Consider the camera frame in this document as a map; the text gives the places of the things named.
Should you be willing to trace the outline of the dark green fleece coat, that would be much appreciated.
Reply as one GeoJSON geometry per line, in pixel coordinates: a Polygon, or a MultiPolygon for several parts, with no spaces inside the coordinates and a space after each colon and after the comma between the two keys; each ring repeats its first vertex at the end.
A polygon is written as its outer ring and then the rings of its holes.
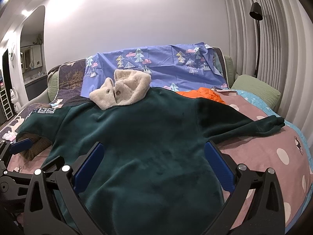
{"type": "MultiPolygon", "coordinates": [[[[24,133],[49,139],[43,166],[58,156],[72,165],[95,143],[103,145],[99,167],[78,194],[102,234],[204,234],[230,195],[205,157],[205,144],[268,137],[284,125],[282,117],[252,120],[229,105],[152,87],[150,75],[139,70],[116,70],[88,97],[33,110],[16,142],[24,133]]],[[[253,195],[250,190],[234,228],[253,195]]]]}

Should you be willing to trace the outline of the brown fleece garment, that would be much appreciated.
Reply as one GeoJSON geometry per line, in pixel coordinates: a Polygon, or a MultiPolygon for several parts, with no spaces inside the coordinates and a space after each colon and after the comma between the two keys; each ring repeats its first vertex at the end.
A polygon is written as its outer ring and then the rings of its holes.
{"type": "Polygon", "coordinates": [[[26,160],[33,160],[38,154],[52,145],[51,141],[45,137],[36,134],[24,133],[18,138],[18,142],[29,138],[32,141],[32,146],[28,150],[22,151],[20,154],[26,160]]]}

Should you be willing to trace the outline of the white cat figurine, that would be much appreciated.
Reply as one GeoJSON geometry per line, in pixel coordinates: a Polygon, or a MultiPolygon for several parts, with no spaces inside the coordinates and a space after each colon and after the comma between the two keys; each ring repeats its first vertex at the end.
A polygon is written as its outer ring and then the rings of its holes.
{"type": "Polygon", "coordinates": [[[20,104],[19,96],[15,87],[10,89],[10,96],[11,96],[11,103],[13,104],[15,112],[19,113],[21,110],[21,104],[20,104]]]}

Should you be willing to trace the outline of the pink polka-dot bedspread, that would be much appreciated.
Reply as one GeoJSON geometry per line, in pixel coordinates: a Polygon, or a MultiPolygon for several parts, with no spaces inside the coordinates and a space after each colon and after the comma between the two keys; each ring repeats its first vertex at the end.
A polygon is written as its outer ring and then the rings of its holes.
{"type": "MultiPolygon", "coordinates": [[[[227,105],[248,116],[259,120],[277,115],[261,98],[245,91],[223,91],[220,96],[227,105]]],[[[24,108],[7,126],[1,128],[1,140],[8,133],[15,139],[17,128],[25,117],[43,104],[34,103],[24,108]]],[[[309,152],[301,131],[289,122],[278,134],[265,138],[240,137],[218,145],[223,153],[230,155],[236,163],[245,163],[249,168],[264,171],[272,167],[282,188],[285,207],[286,232],[296,227],[298,220],[305,215],[305,209],[312,199],[312,155],[309,152]]],[[[51,147],[35,157],[34,161],[25,161],[21,156],[14,157],[8,165],[9,171],[20,173],[33,172],[39,168],[48,156],[51,147]]]]}

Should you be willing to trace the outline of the dark tree-print pillow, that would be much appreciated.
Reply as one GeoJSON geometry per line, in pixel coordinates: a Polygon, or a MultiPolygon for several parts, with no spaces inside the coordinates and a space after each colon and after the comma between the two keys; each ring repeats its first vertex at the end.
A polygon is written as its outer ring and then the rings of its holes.
{"type": "Polygon", "coordinates": [[[85,58],[52,68],[48,72],[47,91],[49,100],[62,99],[61,104],[79,96],[85,73],[85,58]]]}

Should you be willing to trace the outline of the green pillow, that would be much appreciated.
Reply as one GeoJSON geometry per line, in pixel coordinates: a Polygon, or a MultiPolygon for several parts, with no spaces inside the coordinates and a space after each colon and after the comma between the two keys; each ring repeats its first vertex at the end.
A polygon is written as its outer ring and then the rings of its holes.
{"type": "Polygon", "coordinates": [[[240,75],[231,89],[242,90],[262,99],[272,110],[275,110],[281,99],[281,93],[267,83],[249,75],[240,75]]]}

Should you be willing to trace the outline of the orange puffer jacket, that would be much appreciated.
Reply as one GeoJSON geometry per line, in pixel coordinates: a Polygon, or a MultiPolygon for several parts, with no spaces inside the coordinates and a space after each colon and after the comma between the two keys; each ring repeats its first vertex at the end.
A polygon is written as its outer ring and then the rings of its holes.
{"type": "Polygon", "coordinates": [[[187,98],[192,98],[192,99],[205,98],[205,99],[216,101],[225,105],[227,104],[224,100],[222,100],[219,94],[217,94],[215,91],[209,88],[201,87],[197,90],[177,91],[176,93],[187,98]]]}

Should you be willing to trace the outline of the grey pleated curtain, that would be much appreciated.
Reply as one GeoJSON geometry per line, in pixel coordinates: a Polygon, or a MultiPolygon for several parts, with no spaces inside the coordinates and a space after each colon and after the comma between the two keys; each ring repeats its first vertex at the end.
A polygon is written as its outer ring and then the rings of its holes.
{"type": "Polygon", "coordinates": [[[299,0],[226,0],[230,55],[239,74],[253,75],[256,66],[253,2],[263,12],[257,77],[281,93],[277,112],[312,143],[312,21],[299,0]]]}

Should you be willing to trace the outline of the blue tree-print sheet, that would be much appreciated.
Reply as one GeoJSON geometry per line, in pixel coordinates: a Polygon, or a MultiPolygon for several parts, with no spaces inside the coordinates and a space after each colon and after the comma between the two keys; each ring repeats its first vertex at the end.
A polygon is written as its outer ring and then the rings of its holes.
{"type": "Polygon", "coordinates": [[[204,88],[227,88],[220,69],[216,68],[217,53],[200,42],[188,45],[144,46],[114,52],[98,52],[85,60],[81,96],[113,78],[115,70],[136,70],[151,76],[152,87],[174,92],[204,88]]]}

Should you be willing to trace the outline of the black floor lamp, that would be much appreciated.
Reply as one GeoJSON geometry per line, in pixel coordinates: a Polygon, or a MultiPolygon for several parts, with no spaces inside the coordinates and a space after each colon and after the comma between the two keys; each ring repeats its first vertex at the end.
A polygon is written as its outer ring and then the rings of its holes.
{"type": "Polygon", "coordinates": [[[263,20],[262,7],[260,6],[260,4],[258,2],[253,2],[252,3],[249,15],[256,22],[257,58],[256,58],[256,66],[255,66],[255,71],[254,71],[254,77],[257,78],[258,69],[259,69],[260,54],[261,54],[261,27],[260,27],[260,22],[263,20]]]}

